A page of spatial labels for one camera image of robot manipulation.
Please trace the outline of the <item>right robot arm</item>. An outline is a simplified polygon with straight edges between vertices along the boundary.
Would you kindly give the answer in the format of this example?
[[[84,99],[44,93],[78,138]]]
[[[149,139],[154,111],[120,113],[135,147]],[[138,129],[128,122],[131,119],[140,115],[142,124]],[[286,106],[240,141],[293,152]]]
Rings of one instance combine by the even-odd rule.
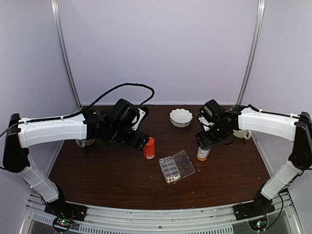
[[[202,149],[224,141],[235,131],[250,131],[289,145],[289,156],[284,157],[285,162],[254,196],[255,201],[250,204],[254,215],[262,214],[270,200],[312,168],[312,119],[307,112],[274,113],[257,109],[251,104],[225,109],[211,99],[200,108],[197,117],[203,130],[195,137]]]

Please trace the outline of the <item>orange pill bottle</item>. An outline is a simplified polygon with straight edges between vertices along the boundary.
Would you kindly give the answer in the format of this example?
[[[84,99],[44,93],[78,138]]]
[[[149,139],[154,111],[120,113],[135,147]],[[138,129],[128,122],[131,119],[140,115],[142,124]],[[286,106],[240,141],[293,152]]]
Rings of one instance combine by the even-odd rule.
[[[143,148],[144,157],[148,160],[153,159],[156,154],[155,140],[153,137],[149,137],[149,141]]]

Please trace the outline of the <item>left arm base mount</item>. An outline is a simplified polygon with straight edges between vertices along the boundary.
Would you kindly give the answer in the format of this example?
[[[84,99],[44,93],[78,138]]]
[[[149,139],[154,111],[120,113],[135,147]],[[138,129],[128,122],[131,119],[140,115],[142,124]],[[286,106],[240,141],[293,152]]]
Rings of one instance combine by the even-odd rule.
[[[44,211],[54,215],[56,218],[52,222],[53,229],[60,234],[69,231],[75,221],[84,221],[87,213],[87,207],[69,203],[66,201],[62,189],[58,189],[58,199],[53,202],[46,202],[43,198],[41,202],[45,205]]]

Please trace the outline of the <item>grey capped white orange bottle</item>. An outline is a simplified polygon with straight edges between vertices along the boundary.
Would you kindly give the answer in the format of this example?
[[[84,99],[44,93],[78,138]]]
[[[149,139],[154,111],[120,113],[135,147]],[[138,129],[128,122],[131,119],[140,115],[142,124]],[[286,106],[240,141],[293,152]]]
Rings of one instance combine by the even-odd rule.
[[[197,151],[197,155],[196,155],[197,159],[199,161],[206,161],[208,158],[208,155],[210,153],[210,150],[211,150],[210,146],[203,147],[203,148],[199,146],[198,151]]]

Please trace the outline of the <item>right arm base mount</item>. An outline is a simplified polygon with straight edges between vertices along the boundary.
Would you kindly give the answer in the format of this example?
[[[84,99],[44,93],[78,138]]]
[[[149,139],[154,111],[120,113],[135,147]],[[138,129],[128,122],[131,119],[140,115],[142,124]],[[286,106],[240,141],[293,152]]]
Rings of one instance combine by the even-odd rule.
[[[256,232],[266,230],[269,226],[268,213],[275,211],[272,199],[267,199],[261,193],[262,187],[256,192],[252,201],[233,206],[236,220],[247,219],[249,227]]]

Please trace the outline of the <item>clear plastic pill organizer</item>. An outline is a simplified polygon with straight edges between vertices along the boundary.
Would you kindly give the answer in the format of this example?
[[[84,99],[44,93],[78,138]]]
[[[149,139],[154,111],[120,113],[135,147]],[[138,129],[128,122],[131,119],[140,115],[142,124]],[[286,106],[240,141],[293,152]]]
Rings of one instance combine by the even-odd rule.
[[[180,175],[181,179],[195,173],[195,168],[184,150],[181,150],[173,156],[163,157],[158,160],[163,176]]]

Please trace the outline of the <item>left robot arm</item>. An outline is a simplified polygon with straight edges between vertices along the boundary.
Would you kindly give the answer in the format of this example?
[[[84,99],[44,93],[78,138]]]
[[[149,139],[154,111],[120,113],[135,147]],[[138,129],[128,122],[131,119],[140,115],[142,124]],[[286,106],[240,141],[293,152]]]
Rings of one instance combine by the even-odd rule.
[[[141,151],[149,141],[149,135],[139,130],[140,123],[147,117],[145,106],[135,107],[120,99],[109,110],[82,110],[68,116],[41,119],[21,118],[11,115],[5,136],[2,169],[18,174],[33,190],[42,196],[59,216],[70,212],[70,205],[61,189],[35,165],[29,147],[37,144],[76,140],[81,147],[100,139],[125,142]]]

